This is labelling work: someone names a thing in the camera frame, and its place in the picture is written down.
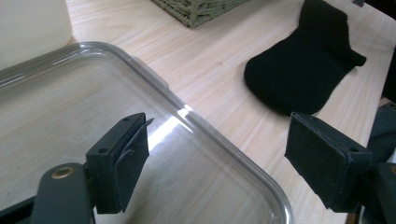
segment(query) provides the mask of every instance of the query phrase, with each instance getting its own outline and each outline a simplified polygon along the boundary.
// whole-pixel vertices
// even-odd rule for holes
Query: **black fabric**
[[[276,111],[313,114],[341,79],[365,61],[349,45],[347,14],[322,0],[305,0],[298,28],[250,59],[245,81]]]

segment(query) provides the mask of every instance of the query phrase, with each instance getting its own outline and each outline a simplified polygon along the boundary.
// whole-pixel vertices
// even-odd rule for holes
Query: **screw hole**
[[[103,154],[103,153],[107,153],[108,152],[108,148],[101,148],[98,150],[99,153]]]
[[[73,167],[62,167],[56,170],[55,172],[53,172],[51,176],[53,179],[62,179],[70,176],[71,174],[73,174],[73,172],[74,172]]]
[[[350,151],[350,152],[359,152],[359,150],[358,150],[357,148],[355,148],[355,147],[351,147],[351,148],[349,149],[349,151]]]

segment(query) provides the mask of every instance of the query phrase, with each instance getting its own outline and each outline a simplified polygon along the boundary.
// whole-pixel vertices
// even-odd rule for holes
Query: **wooden table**
[[[368,5],[330,3],[348,14],[351,46],[368,60],[342,80],[316,116],[365,146],[395,47],[396,22]],[[296,223],[344,223],[346,214],[326,210],[284,157],[290,118],[265,107],[243,81],[248,59],[297,27],[302,4],[251,0],[192,30],[149,0],[67,0],[71,43],[107,42],[149,65],[278,182]]]

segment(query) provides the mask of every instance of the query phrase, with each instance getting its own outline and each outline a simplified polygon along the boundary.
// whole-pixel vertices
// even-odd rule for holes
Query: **wicker basket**
[[[152,0],[193,28],[245,3],[247,0]]]

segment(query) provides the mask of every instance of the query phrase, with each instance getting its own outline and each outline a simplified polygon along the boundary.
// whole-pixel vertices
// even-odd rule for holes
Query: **transparent lid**
[[[0,71],[0,210],[145,112],[150,156],[125,214],[98,223],[293,223],[280,186],[134,57],[88,42]]]

